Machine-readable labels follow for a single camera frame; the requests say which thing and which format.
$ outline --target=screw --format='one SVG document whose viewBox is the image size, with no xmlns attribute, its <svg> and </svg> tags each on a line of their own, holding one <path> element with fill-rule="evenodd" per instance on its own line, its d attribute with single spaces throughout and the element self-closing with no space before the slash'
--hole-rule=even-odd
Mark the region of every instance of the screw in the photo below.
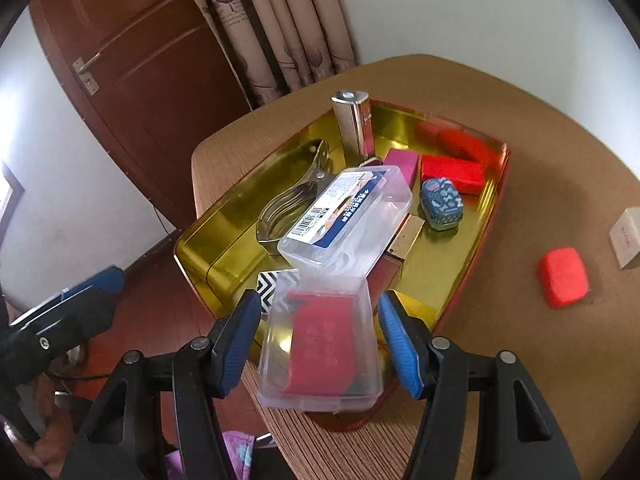
<svg viewBox="0 0 640 480">
<path fill-rule="evenodd" d="M 122 356 L 122 360 L 128 365 L 132 365 L 133 363 L 138 362 L 139 359 L 140 352 L 138 352 L 137 350 L 129 350 Z"/>
<path fill-rule="evenodd" d="M 513 352 L 509 352 L 508 350 L 504 350 L 503 352 L 500 352 L 500 360 L 503 363 L 507 363 L 508 365 L 512 365 L 518 359 L 516 357 L 516 354 L 514 354 Z"/>
<path fill-rule="evenodd" d="M 203 350 L 209 346 L 209 343 L 210 341 L 208 337 L 200 336 L 191 340 L 191 348 L 194 350 Z"/>
<path fill-rule="evenodd" d="M 434 348 L 437 348 L 438 350 L 446 350 L 451 345 L 451 343 L 446 337 L 441 337 L 441 336 L 434 337 L 431 340 L 431 344 L 433 345 Z"/>
</svg>

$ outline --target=electrical cable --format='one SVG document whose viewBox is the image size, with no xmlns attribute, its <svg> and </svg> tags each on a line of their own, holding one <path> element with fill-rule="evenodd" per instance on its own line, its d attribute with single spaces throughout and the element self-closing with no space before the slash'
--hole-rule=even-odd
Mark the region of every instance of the electrical cable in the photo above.
<svg viewBox="0 0 640 480">
<path fill-rule="evenodd" d="M 164 232 L 166 233 L 167 236 L 170 236 L 169 231 L 167 231 L 166 227 L 164 227 L 164 222 L 160 218 L 160 213 L 158 212 L 158 208 L 156 206 L 154 206 L 154 211 L 156 212 L 156 216 L 158 217 L 158 221 L 160 222 L 160 225 L 162 226 L 162 229 L 164 229 Z"/>
</svg>

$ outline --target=product label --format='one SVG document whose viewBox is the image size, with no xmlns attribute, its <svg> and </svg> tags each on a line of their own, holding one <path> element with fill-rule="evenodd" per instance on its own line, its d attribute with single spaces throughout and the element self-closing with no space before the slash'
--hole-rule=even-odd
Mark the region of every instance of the product label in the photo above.
<svg viewBox="0 0 640 480">
<path fill-rule="evenodd" d="M 385 171 L 350 171 L 339 175 L 292 227 L 287 238 L 327 248 L 384 181 L 384 174 Z"/>
</svg>

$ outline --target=window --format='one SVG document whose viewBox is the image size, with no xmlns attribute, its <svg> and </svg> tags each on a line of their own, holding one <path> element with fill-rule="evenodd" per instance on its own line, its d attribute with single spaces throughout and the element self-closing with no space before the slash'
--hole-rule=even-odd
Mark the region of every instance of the window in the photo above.
<svg viewBox="0 0 640 480">
<path fill-rule="evenodd" d="M 4 233 L 9 226 L 9 220 L 14 214 L 24 188 L 18 179 L 9 170 L 4 162 L 0 162 L 2 174 L 0 174 L 0 244 L 4 238 Z"/>
</svg>

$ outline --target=metal tin tray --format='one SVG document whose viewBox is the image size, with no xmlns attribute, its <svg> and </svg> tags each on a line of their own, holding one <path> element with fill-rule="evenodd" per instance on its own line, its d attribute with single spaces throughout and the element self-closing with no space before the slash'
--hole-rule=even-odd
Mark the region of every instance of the metal tin tray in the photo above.
<svg viewBox="0 0 640 480">
<path fill-rule="evenodd" d="M 428 133 L 443 128 L 460 130 L 480 140 L 495 154 L 496 163 L 485 169 L 486 184 L 482 194 L 464 196 L 465 211 L 459 227 L 455 232 L 435 232 L 425 227 L 394 287 L 430 306 L 429 324 L 433 325 L 433 311 L 435 319 L 442 322 L 443 314 L 451 306 L 483 242 L 502 191 L 509 150 L 498 140 L 454 121 L 392 104 L 372 101 L 371 105 L 376 154 L 382 158 L 390 148 L 451 155 L 443 149 L 436 134 Z M 421 121 L 425 121 L 423 125 L 427 127 L 417 133 L 415 126 Z M 295 184 L 308 169 L 314 158 L 314 151 L 309 146 L 315 139 L 329 143 L 334 173 L 343 170 L 338 124 L 333 111 L 328 111 L 245 175 L 176 243 L 175 259 L 195 293 L 214 316 L 229 314 L 242 292 L 255 288 L 259 272 L 289 268 L 283 257 L 269 256 L 257 243 L 255 223 L 267 202 Z M 419 179 L 414 186 L 414 204 L 410 210 L 414 214 L 418 211 L 418 191 Z M 252 347 L 251 359 L 255 362 L 265 329 L 266 322 L 262 320 Z M 388 382 L 394 373 L 382 335 L 379 339 Z"/>
</svg>

